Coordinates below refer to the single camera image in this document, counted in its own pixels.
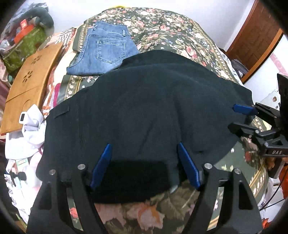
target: pink fabric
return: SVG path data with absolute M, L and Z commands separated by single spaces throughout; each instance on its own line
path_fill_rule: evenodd
M 9 88 L 0 80 L 0 108 L 4 110 Z
M 8 82 L 8 72 L 7 69 L 2 61 L 2 59 L 0 58 L 0 80 L 3 81 L 3 83 L 10 88 L 11 84 Z
M 68 51 L 68 48 L 71 44 L 71 40 L 74 36 L 76 32 L 76 29 L 68 29 L 65 30 L 61 33 L 55 34 L 55 36 L 53 36 L 51 38 L 51 40 L 47 43 L 46 47 L 48 45 L 51 44 L 55 44 L 55 43 L 60 43 L 60 42 L 64 42 L 63 44 L 63 50 L 61 52 L 60 57 L 58 58 L 57 62 L 55 63 L 54 67 L 52 68 L 51 72 L 50 72 L 50 76 L 48 79 L 48 83 L 47 83 L 47 90 L 46 90 L 46 97 L 44 98 L 44 102 L 43 102 L 43 107 L 41 112 L 43 113 L 44 119 L 46 119 L 46 117 L 49 115 L 49 111 L 52 107 L 52 105 L 54 105 L 54 99 L 57 100 L 57 97 L 55 97 L 55 86 L 54 86 L 54 72 L 56 67 L 59 64 L 59 61 L 61 60 L 61 58 L 65 55 L 65 53 Z
M 53 107 L 57 106 L 57 98 L 58 98 L 58 93 L 59 93 L 59 90 L 60 90 L 60 86 L 61 86 L 61 83 L 58 83 L 56 86 L 55 86 L 55 89 L 54 89 L 54 100 L 53 100 Z
M 277 69 L 279 70 L 279 72 L 285 76 L 288 76 L 288 73 L 286 72 L 285 68 L 283 67 L 282 63 L 279 61 L 279 59 L 277 58 L 277 56 L 272 53 L 270 55 L 270 59 L 273 61 L 273 63 L 275 64 L 275 66 L 277 67 Z

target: red fabric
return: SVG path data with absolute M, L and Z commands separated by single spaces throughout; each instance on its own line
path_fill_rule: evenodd
M 9 88 L 0 80 L 0 108 L 4 110 Z
M 280 172 L 280 175 L 279 175 L 280 181 L 282 181 L 284 179 L 282 184 L 281 184 L 284 199 L 286 199 L 288 197 L 288 173 L 286 174 L 286 176 L 284 178 L 284 174 L 285 174 L 287 168 L 288 168 L 288 166 L 283 167 L 282 171 Z
M 263 229 L 270 226 L 270 222 L 268 222 L 268 218 L 266 218 L 262 221 L 262 226 L 263 226 Z
M 58 83 L 58 84 L 55 86 L 55 89 L 54 89 L 53 107 L 57 106 L 57 98 L 58 98 L 58 93 L 59 93 L 59 90 L 60 90 L 60 86 L 61 86 L 61 83 Z

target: pink rose pattern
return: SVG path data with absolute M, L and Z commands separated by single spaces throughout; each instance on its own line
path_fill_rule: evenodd
M 111 8 L 86 20 L 83 27 L 88 28 L 99 19 L 111 24 L 131 22 L 128 30 L 140 52 L 160 49 L 171 51 L 201 64 L 219 77 L 224 78 L 223 74 L 226 74 L 226 79 L 228 77 L 229 80 L 237 82 L 213 41 L 195 21 L 186 16 L 153 8 Z M 85 40 L 85 36 L 86 30 L 80 35 L 76 35 L 73 50 L 81 51 L 79 40 L 80 38 Z M 81 87 L 91 86 L 98 77 L 94 76 L 91 79 L 78 78 L 81 80 L 80 85 L 78 85 L 81 89 Z M 72 85 L 72 81 L 75 82 L 74 77 L 64 76 L 62 84 L 65 90 L 67 90 L 65 84 Z M 253 121 L 253 124 L 265 129 L 262 122 Z M 253 155 L 252 160 L 250 160 L 239 142 L 235 145 L 233 153 L 232 151 L 229 152 L 215 166 L 221 168 L 223 165 L 227 165 L 229 168 L 232 162 L 234 167 L 241 168 L 247 163 L 251 166 L 250 171 L 245 171 L 248 181 L 263 164 L 263 161 L 260 161 L 257 155 Z M 260 177 L 255 178 L 255 180 L 255 184 L 257 184 Z M 186 180 L 173 193 L 166 191 L 142 203 L 95 204 L 95 207 L 110 234 L 176 234 L 182 232 L 194 209 L 197 198 L 198 193 Z M 222 198 L 223 192 L 217 196 L 219 204 Z M 69 207 L 74 226 L 81 229 L 72 200 L 69 202 Z M 215 209 L 212 215 L 209 229 L 214 228 L 217 224 L 219 207 Z

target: orange cloth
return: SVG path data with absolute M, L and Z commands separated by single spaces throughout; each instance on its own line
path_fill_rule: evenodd
M 262 221 L 262 226 L 263 226 L 263 229 L 270 226 L 270 222 L 268 222 L 268 218 L 266 218 Z
M 282 181 L 284 179 L 284 181 L 281 184 L 284 199 L 286 199 L 288 197 L 288 173 L 286 174 L 285 178 L 283 178 L 287 168 L 288 168 L 288 166 L 283 167 L 282 171 L 280 172 L 280 175 L 279 175 L 280 181 Z

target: black fabric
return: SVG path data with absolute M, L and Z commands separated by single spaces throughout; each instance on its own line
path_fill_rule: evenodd
M 22 20 L 34 17 L 36 17 L 35 20 L 36 25 L 42 23 L 47 28 L 51 28 L 54 25 L 54 21 L 52 17 L 49 15 L 48 9 L 40 6 L 35 6 L 26 11 L 15 21 L 15 23 L 19 25 Z
M 178 143 L 203 163 L 227 154 L 238 140 L 228 125 L 245 121 L 232 110 L 235 103 L 253 104 L 251 91 L 183 56 L 162 50 L 132 56 L 50 111 L 36 175 L 47 180 L 56 169 L 69 181 L 81 163 L 90 175 L 111 144 L 94 201 L 143 201 L 184 179 Z
M 1 220 L 1 202 L 3 202 L 3 205 L 7 209 L 9 215 L 13 218 L 13 220 L 17 221 L 18 218 L 16 214 L 19 215 L 18 209 L 12 205 L 12 199 L 9 196 L 9 188 L 6 186 L 5 177 L 3 174 L 6 172 L 6 166 L 7 166 L 8 160 L 5 158 L 5 142 L 0 140 L 0 174 L 2 175 L 0 178 L 0 220 Z
M 239 76 L 239 78 L 242 78 L 244 75 L 247 74 L 247 72 L 249 71 L 247 69 L 247 67 L 245 67 L 238 59 L 233 59 L 231 60 L 231 65 L 234 68 L 234 70 L 236 71 L 237 75 Z

